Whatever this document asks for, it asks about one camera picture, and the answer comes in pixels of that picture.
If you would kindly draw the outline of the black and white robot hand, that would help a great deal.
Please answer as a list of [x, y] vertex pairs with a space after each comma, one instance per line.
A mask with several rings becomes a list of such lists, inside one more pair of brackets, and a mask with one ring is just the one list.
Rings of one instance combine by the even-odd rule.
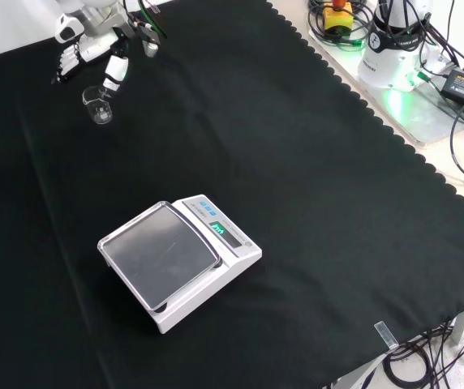
[[100, 97], [113, 97], [127, 76], [129, 59], [126, 49], [127, 39], [118, 29], [111, 29], [96, 38], [83, 34], [59, 55], [52, 83], [66, 83], [86, 66], [108, 58], [105, 78], [95, 90]]

